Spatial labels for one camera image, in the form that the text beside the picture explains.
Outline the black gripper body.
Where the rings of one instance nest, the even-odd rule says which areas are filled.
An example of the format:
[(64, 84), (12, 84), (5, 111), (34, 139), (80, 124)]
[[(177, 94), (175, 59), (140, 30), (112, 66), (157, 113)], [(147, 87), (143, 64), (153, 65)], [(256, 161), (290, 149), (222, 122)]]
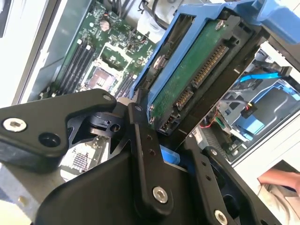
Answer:
[(188, 174), (146, 158), (147, 186), (162, 187), (174, 207), (157, 218), (134, 200), (138, 183), (136, 159), (123, 152), (53, 190), (39, 207), (37, 225), (197, 225), (200, 220), (190, 194)]

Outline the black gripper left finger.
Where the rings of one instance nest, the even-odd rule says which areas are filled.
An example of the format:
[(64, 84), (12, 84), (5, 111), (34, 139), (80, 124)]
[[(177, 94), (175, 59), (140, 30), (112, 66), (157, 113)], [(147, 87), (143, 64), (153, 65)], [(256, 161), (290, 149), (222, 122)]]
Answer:
[(160, 186), (147, 186), (146, 158), (153, 155), (155, 162), (164, 161), (145, 108), (139, 103), (121, 106), (101, 89), (2, 108), (0, 159), (37, 173), (52, 172), (71, 145), (93, 137), (90, 129), (97, 124), (92, 118), (102, 115), (111, 121), (104, 134), (117, 141), (115, 156), (128, 152), (136, 159), (138, 209), (171, 212), (174, 203), (167, 192)]

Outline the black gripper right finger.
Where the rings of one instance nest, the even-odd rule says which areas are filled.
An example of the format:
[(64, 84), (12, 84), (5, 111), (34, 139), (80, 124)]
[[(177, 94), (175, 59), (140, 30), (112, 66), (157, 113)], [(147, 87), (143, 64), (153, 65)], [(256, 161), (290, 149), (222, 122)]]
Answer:
[(194, 200), (206, 225), (278, 225), (279, 220), (262, 203), (231, 165), (212, 147), (200, 149), (185, 141), (187, 169), (195, 179)]

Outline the person's bare hand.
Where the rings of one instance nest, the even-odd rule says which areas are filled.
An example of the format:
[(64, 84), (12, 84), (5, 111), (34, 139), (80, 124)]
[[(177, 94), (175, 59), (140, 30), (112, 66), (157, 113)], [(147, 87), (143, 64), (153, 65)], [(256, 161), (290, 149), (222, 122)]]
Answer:
[(261, 184), (280, 185), (300, 192), (300, 174), (295, 172), (285, 172), (277, 169), (269, 169), (263, 173), (258, 180)]

